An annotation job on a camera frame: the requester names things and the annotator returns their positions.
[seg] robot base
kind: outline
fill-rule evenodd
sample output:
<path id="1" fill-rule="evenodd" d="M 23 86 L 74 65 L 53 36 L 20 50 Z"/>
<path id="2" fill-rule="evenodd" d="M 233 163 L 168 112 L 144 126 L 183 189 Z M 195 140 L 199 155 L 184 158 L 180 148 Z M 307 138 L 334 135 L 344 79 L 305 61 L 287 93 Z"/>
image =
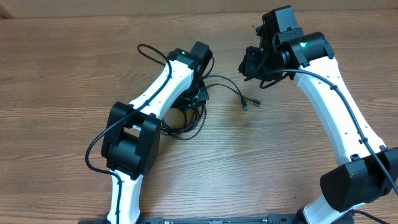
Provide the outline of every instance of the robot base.
<path id="1" fill-rule="evenodd" d="M 268 217 L 246 218 L 140 218 L 137 224 L 306 224 L 295 220 L 296 215 L 269 215 Z M 107 220 L 93 222 L 78 222 L 78 224 L 110 224 Z M 354 224 L 353 215 L 336 222 L 335 224 Z"/>

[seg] wooden table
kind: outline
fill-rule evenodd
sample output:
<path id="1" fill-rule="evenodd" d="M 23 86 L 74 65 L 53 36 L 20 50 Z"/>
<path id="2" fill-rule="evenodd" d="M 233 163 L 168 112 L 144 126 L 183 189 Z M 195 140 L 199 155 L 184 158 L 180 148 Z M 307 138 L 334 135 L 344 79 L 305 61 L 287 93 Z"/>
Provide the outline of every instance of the wooden table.
<path id="1" fill-rule="evenodd" d="M 142 186 L 143 215 L 258 217 L 295 213 L 315 200 L 320 176 L 336 164 L 313 107 L 294 82 L 261 90 L 238 73 L 245 48 L 259 43 L 261 16 L 1 20 L 0 223 L 76 223 L 109 210 L 111 178 L 90 171 L 83 158 L 111 106 L 139 96 L 161 71 L 137 53 L 140 43 L 168 52 L 204 42 L 216 59 L 213 74 L 264 102 L 243 112 L 237 95 L 209 89 L 202 132 L 191 141 L 161 137 Z M 387 146 L 398 146 L 398 11 L 296 17 L 306 34 L 326 35 L 364 117 Z M 105 168 L 100 147 L 91 160 Z M 391 193 L 362 209 L 396 223 L 398 198 Z"/>

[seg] white arm segment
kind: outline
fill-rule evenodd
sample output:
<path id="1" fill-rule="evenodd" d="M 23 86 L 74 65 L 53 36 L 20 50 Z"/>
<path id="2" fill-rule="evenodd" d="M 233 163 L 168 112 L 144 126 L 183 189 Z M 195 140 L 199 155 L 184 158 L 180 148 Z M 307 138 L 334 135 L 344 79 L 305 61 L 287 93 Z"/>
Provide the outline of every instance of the white arm segment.
<path id="1" fill-rule="evenodd" d="M 156 118 L 162 119 L 173 102 L 187 90 L 193 80 L 193 70 L 188 68 L 187 64 L 177 60 L 170 61 L 172 66 L 172 77 L 164 86 L 163 90 L 149 103 L 149 106 L 141 109 L 144 114 L 154 113 Z M 166 64 L 163 72 L 153 82 L 153 84 L 138 98 L 132 100 L 130 104 L 134 108 L 140 107 L 147 99 L 149 99 L 166 81 L 169 75 L 169 66 Z M 130 176 L 118 170 L 117 173 L 123 181 L 122 194 L 120 199 L 119 224 L 135 224 L 139 218 L 139 193 L 141 191 L 142 175 L 137 180 L 131 180 Z M 112 204 L 107 219 L 112 224 L 116 224 L 116 202 L 118 199 L 118 180 L 112 176 Z"/>
<path id="2" fill-rule="evenodd" d="M 137 180 L 131 180 L 130 176 L 118 170 L 117 173 L 122 179 L 122 195 L 119 205 L 119 224 L 132 224 L 137 222 L 140 214 L 138 207 L 139 193 L 141 191 L 142 175 Z M 116 177 L 112 176 L 112 203 L 107 219 L 112 224 L 116 223 L 116 204 L 118 201 L 119 185 Z"/>
<path id="3" fill-rule="evenodd" d="M 172 78 L 167 82 L 164 89 L 149 103 L 149 106 L 144 107 L 141 112 L 144 114 L 154 113 L 157 119 L 162 119 L 169 110 L 173 102 L 182 92 L 187 90 L 193 80 L 193 70 L 188 68 L 188 65 L 178 60 L 170 61 L 172 66 Z M 166 81 L 169 75 L 169 66 L 163 69 L 163 72 L 153 82 L 153 84 L 138 98 L 132 100 L 130 104 L 134 105 L 134 109 L 141 106 L 148 98 L 150 98 Z"/>
<path id="4" fill-rule="evenodd" d="M 340 75 L 336 58 L 329 59 L 328 57 L 323 57 L 312 60 L 310 66 L 305 68 L 300 67 L 299 69 L 321 75 L 338 86 L 353 110 L 373 151 L 376 153 L 380 152 L 379 147 L 384 146 L 384 143 L 382 139 L 374 133 L 356 106 L 354 99 L 347 90 Z M 328 84 L 310 75 L 296 73 L 294 80 L 315 108 L 330 139 L 338 166 L 351 162 L 350 157 L 354 154 L 358 154 L 361 158 L 370 155 L 365 145 L 359 143 L 361 138 L 357 133 L 346 106 L 337 95 L 336 91 L 331 90 Z M 304 215 L 309 224 L 329 224 L 344 213 L 345 212 L 340 213 L 332 209 L 323 195 L 304 208 Z"/>

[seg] black cable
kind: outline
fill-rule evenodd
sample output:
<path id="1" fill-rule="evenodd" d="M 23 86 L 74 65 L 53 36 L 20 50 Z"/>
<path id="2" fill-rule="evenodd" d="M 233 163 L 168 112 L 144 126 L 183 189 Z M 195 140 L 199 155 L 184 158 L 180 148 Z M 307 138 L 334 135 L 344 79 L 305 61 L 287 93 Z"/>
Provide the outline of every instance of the black cable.
<path id="1" fill-rule="evenodd" d="M 122 180 L 120 178 L 120 176 L 118 176 L 116 173 L 114 172 L 110 172 L 108 170 L 103 170 L 103 169 L 99 169 L 99 168 L 95 168 L 91 165 L 90 160 L 89 160 L 89 156 L 90 156 L 90 152 L 92 150 L 92 148 L 94 147 L 94 145 L 109 131 L 111 131 L 115 126 L 124 123 L 125 121 L 127 121 L 129 118 L 131 118 L 134 114 L 136 114 L 138 111 L 140 111 L 141 109 L 143 109 L 144 107 L 146 107 L 147 105 L 149 105 L 149 103 L 163 90 L 164 86 L 166 86 L 167 82 L 171 79 L 172 77 L 172 65 L 169 62 L 169 60 L 167 59 L 167 57 L 160 52 L 159 50 L 155 49 L 154 47 L 150 46 L 150 45 L 146 45 L 146 44 L 139 44 L 137 46 L 137 50 L 144 56 L 148 57 L 146 54 L 142 53 L 140 50 L 140 47 L 146 47 L 148 49 L 153 50 L 154 52 L 158 53 L 160 56 L 162 56 L 166 62 L 167 65 L 169 66 L 169 74 L 167 75 L 166 80 L 164 81 L 164 83 L 162 84 L 162 86 L 148 99 L 146 100 L 140 107 L 138 107 L 137 109 L 135 109 L 132 113 L 129 113 L 125 116 L 123 116 L 119 121 L 115 122 L 114 124 L 112 124 L 111 126 L 107 127 L 103 132 L 101 132 L 101 134 L 99 134 L 97 137 L 94 138 L 94 140 L 90 143 L 90 145 L 87 148 L 86 151 L 86 155 L 85 155 L 85 161 L 86 161 L 86 165 L 88 166 L 88 168 L 90 168 L 91 170 L 95 171 L 95 172 L 99 172 L 102 174 L 109 174 L 114 176 L 115 178 L 117 178 L 118 180 L 118 185 L 119 185 L 119 192 L 118 192 L 118 199 L 116 202 L 116 224 L 119 224 L 119 206 L 120 206 L 120 197 L 121 197 L 121 191 L 122 191 Z"/>
<path id="2" fill-rule="evenodd" d="M 206 73 L 206 75 L 202 76 L 201 79 L 204 80 L 205 78 L 209 77 L 211 71 L 213 71 L 214 68 L 214 63 L 215 63 L 215 59 L 214 56 L 211 56 L 211 60 L 213 61 L 213 63 L 211 64 L 211 68 L 209 69 L 209 71 Z"/>
<path id="3" fill-rule="evenodd" d="M 224 76 L 222 76 L 222 75 L 208 75 L 207 77 L 208 77 L 208 78 L 211 78 L 211 77 L 224 78 L 225 80 L 230 81 L 230 82 L 235 86 L 236 90 L 237 90 L 238 93 L 239 93 L 239 96 L 241 97 L 241 103 L 242 103 L 243 110 L 244 110 L 244 111 L 247 111 L 247 110 L 248 110 L 248 104 L 246 103 L 246 100 L 244 99 L 244 97 L 243 97 L 243 95 L 242 95 L 242 93 L 241 93 L 241 90 L 238 88 L 238 86 L 235 84 L 234 81 L 232 81 L 230 78 L 224 77 Z"/>
<path id="4" fill-rule="evenodd" d="M 275 80 L 275 81 L 273 81 L 272 83 L 269 83 L 269 84 L 267 84 L 267 85 L 265 85 L 265 86 L 263 86 L 263 84 L 264 84 L 264 80 L 263 81 L 261 81 L 261 83 L 260 83 L 260 88 L 262 88 L 262 89 L 266 89 L 266 88 L 269 88 L 269 87 L 271 87 L 271 86 L 273 86 L 273 85 L 275 85 L 276 83 L 279 83 L 280 81 L 282 81 L 282 80 L 284 80 L 286 77 L 288 77 L 289 75 L 288 74 L 285 74 L 282 78 L 280 78 L 280 79 L 278 79 L 278 80 Z"/>
<path id="5" fill-rule="evenodd" d="M 342 94 L 342 92 L 338 89 L 337 85 L 334 85 L 331 81 L 329 81 L 328 79 L 326 79 L 326 78 L 324 78 L 324 77 L 322 77 L 322 76 L 320 76 L 320 75 L 318 75 L 316 73 L 309 72 L 309 71 L 306 71 L 306 70 L 280 69 L 280 70 L 267 71 L 267 72 L 264 72 L 263 74 L 273 74 L 273 73 L 281 73 L 281 72 L 297 72 L 297 73 L 310 75 L 312 77 L 315 77 L 315 78 L 325 82 L 326 84 L 328 84 L 330 86 L 331 90 L 335 90 L 336 91 L 337 95 L 339 95 L 339 97 L 343 101 L 344 105 L 346 106 L 347 111 L 348 111 L 349 115 L 351 116 L 351 119 L 353 120 L 353 123 L 354 123 L 354 125 L 356 127 L 356 130 L 358 131 L 358 134 L 361 137 L 361 139 L 360 139 L 361 142 L 366 146 L 366 149 L 373 156 L 374 160 L 376 160 L 376 163 L 381 168 L 382 172 L 384 173 L 384 175 L 386 176 L 386 178 L 388 179 L 388 181 L 392 185 L 392 188 L 394 189 L 394 191 L 398 195 L 398 187 L 397 187 L 396 183 L 394 182 L 394 180 L 392 179 L 392 177 L 390 176 L 390 174 L 388 173 L 387 169 L 384 167 L 383 163 L 380 161 L 380 159 L 378 158 L 376 153 L 373 151 L 373 149 L 369 145 L 368 139 L 363 134 L 362 129 L 359 126 L 359 123 L 358 123 L 358 121 L 357 121 L 357 119 L 356 119 L 356 117 L 354 115 L 353 110 L 351 109 L 349 103 L 347 102 L 347 99 L 345 98 L 344 94 Z"/>
<path id="6" fill-rule="evenodd" d="M 275 41 L 276 41 L 276 36 L 280 34 L 280 32 L 276 32 L 274 34 L 274 36 L 272 37 L 272 49 L 274 50 L 274 52 L 276 52 L 276 45 L 275 45 Z"/>
<path id="7" fill-rule="evenodd" d="M 163 66 L 165 65 L 163 62 L 158 61 L 158 60 L 154 59 L 151 56 L 148 56 L 147 54 L 142 52 L 139 48 L 138 48 L 138 52 L 141 55 L 145 56 L 146 58 L 150 59 L 151 61 L 153 61 L 155 63 L 158 63 L 158 64 L 163 65 Z M 210 75 L 210 73 L 213 70 L 213 68 L 214 68 L 214 64 L 215 64 L 214 56 L 212 56 L 211 59 L 212 59 L 211 68 L 209 69 L 209 71 L 204 76 L 202 76 L 202 78 L 201 78 L 202 80 L 207 78 Z M 163 135 L 166 135 L 166 136 L 172 136 L 173 138 L 178 139 L 178 140 L 189 140 L 189 139 L 194 138 L 195 136 L 197 136 L 199 134 L 201 128 L 192 137 L 189 137 L 189 138 L 181 138 L 181 137 L 178 137 L 177 135 L 178 134 L 182 134 L 182 133 L 187 133 L 187 132 L 195 129 L 197 127 L 198 123 L 199 123 L 199 120 L 201 119 L 201 116 L 203 114 L 203 110 L 205 110 L 205 108 L 202 108 L 201 113 L 199 112 L 199 110 L 197 108 L 195 108 L 193 110 L 193 116 L 195 116 L 195 120 L 193 120 L 193 118 L 192 118 L 191 121 L 190 121 L 190 124 L 188 126 L 187 126 L 187 116 L 185 115 L 185 111 L 182 111 L 182 113 L 184 115 L 184 125 L 183 125 L 182 128 L 171 128 L 165 122 L 165 120 L 162 119 L 162 121 L 160 123 L 160 133 L 162 133 Z"/>
<path id="8" fill-rule="evenodd" d="M 199 132 L 201 131 L 203 125 L 205 124 L 207 110 L 206 110 L 206 106 L 202 106 L 201 112 L 199 112 L 198 108 L 195 108 L 193 111 L 194 111 L 194 113 L 192 114 L 191 120 L 193 119 L 194 116 L 195 116 L 195 120 L 193 120 L 193 122 L 191 122 L 187 127 L 184 127 L 182 129 L 171 128 L 169 125 L 167 125 L 167 123 L 164 120 L 162 120 L 162 127 L 160 128 L 161 133 L 163 135 L 172 136 L 175 139 L 183 140 L 183 141 L 188 141 L 188 140 L 191 140 L 194 137 L 196 137 L 199 134 Z M 204 116 L 203 116 L 203 121 L 201 123 L 201 126 L 199 127 L 198 131 L 193 136 L 191 136 L 189 138 L 181 138 L 180 136 L 178 136 L 178 134 L 186 133 L 186 132 L 189 132 L 189 131 L 195 129 L 198 126 L 199 120 L 201 119 L 203 114 L 204 114 Z"/>
<path id="9" fill-rule="evenodd" d="M 223 87 L 225 87 L 225 88 L 229 88 L 229 89 L 230 89 L 231 91 L 233 91 L 234 93 L 239 94 L 238 91 L 232 89 L 232 88 L 229 87 L 228 85 L 224 85 L 224 84 L 220 84 L 220 83 L 212 83 L 212 84 L 206 86 L 206 89 L 209 89 L 209 88 L 212 87 L 212 86 L 223 86 Z M 244 98 L 245 100 L 248 100 L 248 101 L 250 101 L 250 102 L 253 102 L 253 103 L 257 104 L 257 105 L 261 105 L 261 104 L 262 104 L 262 102 L 259 101 L 259 100 L 250 99 L 250 98 L 248 98 L 248 97 L 246 97 L 246 96 L 244 96 L 244 95 L 242 95 L 242 96 L 243 96 L 243 98 Z"/>
<path id="10" fill-rule="evenodd" d="M 381 223 L 381 224 L 389 224 L 388 222 L 385 222 L 385 221 L 381 220 L 380 218 L 374 217 L 374 216 L 371 215 L 371 214 L 368 214 L 368 213 L 363 212 L 363 211 L 360 211 L 360 210 L 355 210 L 355 209 L 352 209 L 352 210 L 347 211 L 344 215 L 342 215 L 341 217 L 339 217 L 337 220 L 333 221 L 331 224 L 338 223 L 339 221 L 341 221 L 341 220 L 343 220 L 344 218 L 346 218 L 348 215 L 355 214 L 355 213 L 364 215 L 364 216 L 366 216 L 366 217 L 368 217 L 368 218 L 374 220 L 375 222 L 378 222 L 378 223 Z"/>
<path id="11" fill-rule="evenodd" d="M 260 62 L 259 66 L 256 68 L 255 72 L 258 72 L 260 70 L 260 68 L 265 64 L 267 58 L 268 58 L 269 52 L 266 53 L 266 56 L 264 56 L 264 58 L 262 59 L 262 61 Z"/>

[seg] black joint housing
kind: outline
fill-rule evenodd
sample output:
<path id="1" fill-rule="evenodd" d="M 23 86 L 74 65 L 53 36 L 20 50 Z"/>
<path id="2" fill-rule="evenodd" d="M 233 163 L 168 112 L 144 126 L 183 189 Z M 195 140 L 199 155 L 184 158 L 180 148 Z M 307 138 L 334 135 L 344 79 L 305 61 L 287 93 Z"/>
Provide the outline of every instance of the black joint housing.
<path id="1" fill-rule="evenodd" d="M 274 9 L 262 17 L 262 26 L 256 29 L 261 36 L 259 47 L 248 47 L 239 72 L 249 80 L 264 82 L 280 80 L 281 73 L 267 73 L 278 69 L 299 69 L 310 66 L 310 61 L 322 57 L 334 58 L 334 51 L 320 32 L 304 35 L 297 24 L 291 6 Z M 295 73 L 288 74 L 293 80 Z"/>
<path id="2" fill-rule="evenodd" d="M 132 105 L 115 103 L 109 112 L 106 127 L 133 111 Z M 139 137 L 124 132 L 124 128 L 132 128 L 133 125 L 141 128 Z M 104 135 L 101 155 L 106 158 L 106 167 L 120 170 L 136 180 L 152 168 L 159 151 L 159 139 L 160 120 L 154 114 L 146 115 L 139 111 Z"/>
<path id="3" fill-rule="evenodd" d="M 170 60 L 178 60 L 188 65 L 194 71 L 194 77 L 189 89 L 185 90 L 173 103 L 172 107 L 180 110 L 194 109 L 206 104 L 209 99 L 205 84 L 202 80 L 203 73 L 209 64 L 213 52 L 209 46 L 196 42 L 191 51 L 175 49 L 169 53 Z"/>
<path id="4" fill-rule="evenodd" d="M 376 155 L 395 182 L 398 177 L 398 147 Z M 363 202 L 373 202 L 387 195 L 392 188 L 373 156 L 354 158 L 352 162 L 337 167 L 321 177 L 320 185 L 330 207 L 339 212 Z"/>

